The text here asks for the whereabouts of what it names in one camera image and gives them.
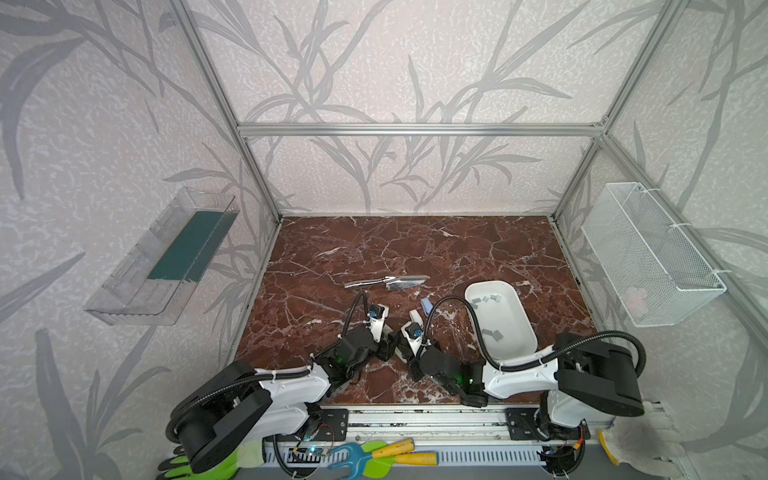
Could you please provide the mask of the green black work glove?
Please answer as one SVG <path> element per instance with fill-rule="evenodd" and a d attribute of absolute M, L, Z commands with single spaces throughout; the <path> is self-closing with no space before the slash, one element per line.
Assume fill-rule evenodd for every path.
<path fill-rule="evenodd" d="M 157 480 L 226 480 L 233 479 L 241 469 L 258 468 L 265 463 L 263 440 L 242 443 L 225 460 L 209 470 L 194 473 L 182 446 L 173 449 L 174 456 L 158 465 Z"/>

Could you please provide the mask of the white knit work glove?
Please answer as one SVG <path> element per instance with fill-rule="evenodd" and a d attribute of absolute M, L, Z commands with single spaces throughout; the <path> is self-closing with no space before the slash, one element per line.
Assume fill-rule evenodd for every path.
<path fill-rule="evenodd" d="M 616 466 L 628 464 L 647 475 L 683 478 L 672 461 L 686 455 L 681 434 L 659 403 L 644 400 L 643 407 L 643 415 L 616 417 L 610 428 L 598 431 L 604 452 Z"/>

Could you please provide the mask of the white plastic tray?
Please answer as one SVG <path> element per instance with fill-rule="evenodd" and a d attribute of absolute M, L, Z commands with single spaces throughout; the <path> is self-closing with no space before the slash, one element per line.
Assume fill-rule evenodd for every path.
<path fill-rule="evenodd" d="M 491 294 L 501 295 L 501 302 L 490 300 Z M 473 307 L 480 331 L 499 330 L 504 335 L 499 343 L 482 335 L 486 350 L 494 361 L 508 364 L 536 352 L 537 337 L 512 285 L 500 280 L 473 283 L 466 288 L 465 299 L 471 303 L 473 298 L 482 300 L 478 308 Z"/>

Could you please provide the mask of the pink object in basket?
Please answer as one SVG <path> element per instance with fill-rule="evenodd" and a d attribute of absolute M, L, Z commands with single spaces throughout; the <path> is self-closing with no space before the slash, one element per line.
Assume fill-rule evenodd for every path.
<path fill-rule="evenodd" d="M 648 292 L 631 286 L 622 294 L 625 308 L 633 320 L 642 320 L 649 313 Z"/>

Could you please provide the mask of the small white stapler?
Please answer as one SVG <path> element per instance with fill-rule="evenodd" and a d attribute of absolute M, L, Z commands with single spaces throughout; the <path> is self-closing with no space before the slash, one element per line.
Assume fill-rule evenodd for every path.
<path fill-rule="evenodd" d="M 422 320 L 422 318 L 421 318 L 421 316 L 419 315 L 419 313 L 418 313 L 418 311 L 417 311 L 417 310 L 410 310 L 410 311 L 409 311 L 409 317 L 410 317 L 410 320 L 411 320 L 413 323 L 415 323 L 415 324 L 417 324 L 417 325 L 419 325 L 419 326 L 422 326 L 422 325 L 423 325 L 423 320 Z"/>

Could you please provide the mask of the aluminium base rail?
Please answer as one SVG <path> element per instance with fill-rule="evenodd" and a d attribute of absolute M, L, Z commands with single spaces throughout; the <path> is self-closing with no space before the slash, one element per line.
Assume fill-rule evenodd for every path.
<path fill-rule="evenodd" d="M 541 426 L 542 409 L 532 405 L 459 405 L 321 408 L 299 432 L 263 439 L 265 463 L 284 465 L 297 477 L 328 467 L 345 454 L 343 444 L 412 439 L 416 452 L 436 452 L 441 467 L 541 466 L 566 476 L 575 469 L 591 432 L 587 423 L 567 429 Z"/>

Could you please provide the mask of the clear acrylic wall shelf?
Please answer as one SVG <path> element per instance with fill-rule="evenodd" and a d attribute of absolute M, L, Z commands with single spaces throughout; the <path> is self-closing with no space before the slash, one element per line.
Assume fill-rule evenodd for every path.
<path fill-rule="evenodd" d="M 172 326 L 240 213 L 237 197 L 181 188 L 84 310 L 112 326 Z"/>

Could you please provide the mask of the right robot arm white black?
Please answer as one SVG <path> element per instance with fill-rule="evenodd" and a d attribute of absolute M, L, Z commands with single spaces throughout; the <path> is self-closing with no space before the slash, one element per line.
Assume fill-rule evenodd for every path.
<path fill-rule="evenodd" d="M 554 344 L 510 365 L 490 358 L 461 363 L 427 339 L 411 347 L 415 364 L 459 402 L 485 408 L 491 398 L 543 393 L 545 425 L 573 429 L 594 413 L 640 417 L 645 413 L 639 377 L 646 351 L 633 335 L 606 330 L 589 336 L 561 333 Z"/>

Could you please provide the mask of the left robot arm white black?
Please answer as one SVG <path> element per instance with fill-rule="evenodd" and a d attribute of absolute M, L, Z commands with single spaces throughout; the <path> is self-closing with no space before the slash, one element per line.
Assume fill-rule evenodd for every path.
<path fill-rule="evenodd" d="M 165 478 L 184 465 L 195 477 L 217 473 L 237 459 L 249 440 L 291 435 L 320 411 L 319 403 L 338 394 L 372 358 L 394 355 L 396 334 L 385 326 L 375 334 L 356 327 L 303 367 L 255 369 L 238 360 L 182 400 L 171 412 L 165 436 L 177 456 L 159 466 Z"/>

